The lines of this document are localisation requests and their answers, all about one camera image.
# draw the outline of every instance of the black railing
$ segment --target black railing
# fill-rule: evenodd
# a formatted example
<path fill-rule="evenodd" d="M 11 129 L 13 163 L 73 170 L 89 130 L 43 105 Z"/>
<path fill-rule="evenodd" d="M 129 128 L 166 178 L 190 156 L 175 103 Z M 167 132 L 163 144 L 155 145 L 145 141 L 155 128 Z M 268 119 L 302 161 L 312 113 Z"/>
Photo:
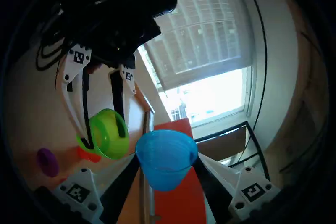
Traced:
<path fill-rule="evenodd" d="M 252 139 L 252 141 L 253 141 L 253 143 L 254 143 L 256 149 L 257 149 L 257 152 L 254 153 L 254 154 L 252 154 L 252 155 L 250 155 L 250 156 L 248 156 L 248 157 L 246 157 L 246 158 L 244 158 L 243 160 L 239 160 L 238 162 L 229 165 L 229 167 L 231 167 L 231 168 L 236 167 L 237 165 L 242 164 L 243 162 L 246 162 L 246 161 L 248 161 L 249 159 L 252 159 L 253 157 L 259 155 L 259 159 L 260 159 L 260 162 L 261 162 L 261 165 L 262 165 L 262 169 L 263 169 L 264 174 L 265 174 L 265 178 L 266 178 L 267 180 L 270 181 L 270 175 L 269 175 L 269 173 L 268 173 L 268 168 L 267 168 L 267 164 L 266 164 L 265 157 L 264 157 L 263 152 L 262 152 L 262 150 L 261 150 L 261 148 L 260 148 L 259 142 L 258 142 L 258 140 L 257 140 L 257 138 L 256 138 L 256 136 L 255 136 L 255 134 L 254 134 L 254 132 L 253 132 L 253 130 L 252 130 L 252 128 L 251 128 L 251 126 L 250 126 L 250 124 L 249 124 L 248 121 L 244 121 L 244 122 L 242 122 L 242 123 L 240 123 L 240 124 L 237 124 L 237 125 L 235 125 L 235 126 L 233 126 L 233 127 L 230 127 L 230 128 L 228 128 L 228 129 L 219 131 L 219 132 L 217 132 L 217 133 L 210 134 L 210 135 L 208 135 L 208 136 L 205 136 L 205 137 L 201 137 L 201 138 L 195 139 L 195 142 L 201 142 L 201 141 L 211 140 L 211 139 L 214 138 L 214 137 L 219 137 L 219 136 L 222 136 L 222 135 L 224 135 L 224 134 L 227 134 L 227 133 L 229 133 L 229 132 L 231 132 L 231 131 L 233 131 L 233 130 L 235 130 L 235 129 L 240 129 L 240 128 L 244 128 L 244 127 L 247 128 L 247 130 L 248 130 L 248 132 L 249 132 L 249 134 L 250 134 L 250 138 L 249 138 L 249 140 Z M 245 149 L 247 148 L 248 144 L 249 144 L 249 141 L 248 141 L 247 144 L 245 145 L 244 151 L 245 151 Z"/>

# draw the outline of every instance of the black cable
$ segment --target black cable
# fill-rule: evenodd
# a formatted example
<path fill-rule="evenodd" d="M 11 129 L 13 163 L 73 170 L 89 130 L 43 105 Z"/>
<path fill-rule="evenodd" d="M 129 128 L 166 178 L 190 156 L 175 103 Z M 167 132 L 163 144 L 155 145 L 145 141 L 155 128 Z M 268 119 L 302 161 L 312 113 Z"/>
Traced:
<path fill-rule="evenodd" d="M 264 38 L 264 49 L 265 49 L 265 75 L 264 75 L 264 86 L 262 88 L 262 94 L 261 94 L 261 101 L 260 101 L 260 106 L 259 106 L 259 110 L 258 110 L 258 114 L 257 114 L 257 117 L 255 119 L 255 123 L 253 125 L 253 131 L 255 130 L 255 126 L 257 125 L 257 121 L 258 121 L 258 118 L 259 118 L 259 115 L 260 115 L 260 111 L 261 111 L 261 106 L 263 105 L 263 101 L 264 101 L 264 95 L 265 95 L 265 89 L 266 89 L 266 78 L 267 78 L 267 40 L 266 40 L 266 32 L 265 32 L 265 25 L 264 25 L 264 20 L 263 20 L 263 17 L 261 15 L 261 11 L 260 11 L 260 8 L 259 8 L 259 5 L 258 5 L 258 2 L 257 0 L 253 0 L 253 2 L 255 3 L 255 6 L 257 8 L 257 11 L 258 11 L 258 16 L 259 16 L 259 19 L 260 19 L 260 23 L 261 23 L 261 29 L 262 29 L 262 35 L 263 35 L 263 38 Z M 245 145 L 245 148 L 243 150 L 243 153 L 240 155 L 239 159 L 237 162 L 240 161 L 240 159 L 242 158 L 249 142 L 251 140 L 251 136 L 249 137 L 249 140 L 247 141 L 247 144 Z"/>
<path fill-rule="evenodd" d="M 291 166 L 293 166 L 297 161 L 299 161 L 301 158 L 303 158 L 305 155 L 307 155 L 309 153 L 309 151 L 312 149 L 312 147 L 316 144 L 319 143 L 319 139 L 321 137 L 321 135 L 323 134 L 324 129 L 327 126 L 328 121 L 326 120 L 323 125 L 321 130 L 319 131 L 319 133 L 316 135 L 315 139 L 312 141 L 312 143 L 298 156 L 296 157 L 293 161 L 291 161 L 289 164 L 287 164 L 286 166 L 284 166 L 283 168 L 281 168 L 279 170 L 280 173 L 284 172 L 285 170 L 287 170 L 288 168 L 290 168 Z"/>
<path fill-rule="evenodd" d="M 314 47 L 314 49 L 318 52 L 320 56 L 322 56 L 322 53 L 318 46 L 311 40 L 311 38 L 304 32 L 300 32 L 300 34 Z"/>
<path fill-rule="evenodd" d="M 300 34 L 311 44 L 311 46 L 314 47 L 314 49 L 317 51 L 317 53 L 322 56 L 322 53 L 320 51 L 320 49 L 318 48 L 318 46 L 311 40 L 311 38 L 304 32 L 300 32 Z M 307 155 L 309 153 L 309 151 L 312 149 L 312 147 L 316 144 L 319 143 L 320 141 L 319 138 L 321 137 L 321 134 L 323 132 L 323 130 L 325 129 L 327 125 L 327 120 L 322 124 L 322 128 L 319 131 L 319 133 L 316 135 L 315 139 L 313 140 L 313 142 L 301 153 L 301 155 L 299 155 L 298 157 L 296 157 L 294 160 L 292 160 L 289 164 L 287 164 L 286 166 L 284 166 L 283 168 L 281 168 L 279 170 L 279 172 L 284 172 L 285 170 L 287 170 L 288 168 L 292 167 L 297 161 L 299 161 L 301 158 L 303 158 L 305 155 Z M 315 157 L 315 155 L 318 153 L 318 149 L 314 152 L 312 158 Z"/>

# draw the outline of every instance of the blue plastic cup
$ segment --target blue plastic cup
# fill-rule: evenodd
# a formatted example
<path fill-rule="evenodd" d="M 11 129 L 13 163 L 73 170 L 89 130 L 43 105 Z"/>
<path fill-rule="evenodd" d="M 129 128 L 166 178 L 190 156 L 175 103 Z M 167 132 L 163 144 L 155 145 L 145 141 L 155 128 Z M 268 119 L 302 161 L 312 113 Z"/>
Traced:
<path fill-rule="evenodd" d="M 186 134 L 162 129 L 144 134 L 136 144 L 136 155 L 149 185 L 167 192 L 182 182 L 197 158 L 198 148 Z"/>

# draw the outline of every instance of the orange surface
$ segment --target orange surface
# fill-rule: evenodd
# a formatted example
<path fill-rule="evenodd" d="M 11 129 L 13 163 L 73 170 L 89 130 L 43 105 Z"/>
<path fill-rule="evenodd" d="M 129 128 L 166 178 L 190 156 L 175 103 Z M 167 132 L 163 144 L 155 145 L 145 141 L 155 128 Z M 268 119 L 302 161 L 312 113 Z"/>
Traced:
<path fill-rule="evenodd" d="M 172 129 L 193 138 L 188 118 L 160 124 L 154 129 Z M 155 214 L 161 216 L 157 224 L 205 224 L 203 189 L 192 167 L 182 183 L 170 192 L 154 190 Z"/>

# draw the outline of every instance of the purple disc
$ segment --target purple disc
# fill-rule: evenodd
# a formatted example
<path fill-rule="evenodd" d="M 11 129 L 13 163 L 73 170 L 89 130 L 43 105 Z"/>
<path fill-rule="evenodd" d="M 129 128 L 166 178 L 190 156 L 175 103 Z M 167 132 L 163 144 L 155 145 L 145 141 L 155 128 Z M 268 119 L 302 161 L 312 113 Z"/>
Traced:
<path fill-rule="evenodd" d="M 39 149 L 36 154 L 36 160 L 45 175 L 49 177 L 58 175 L 58 162 L 55 155 L 50 150 L 46 148 Z"/>

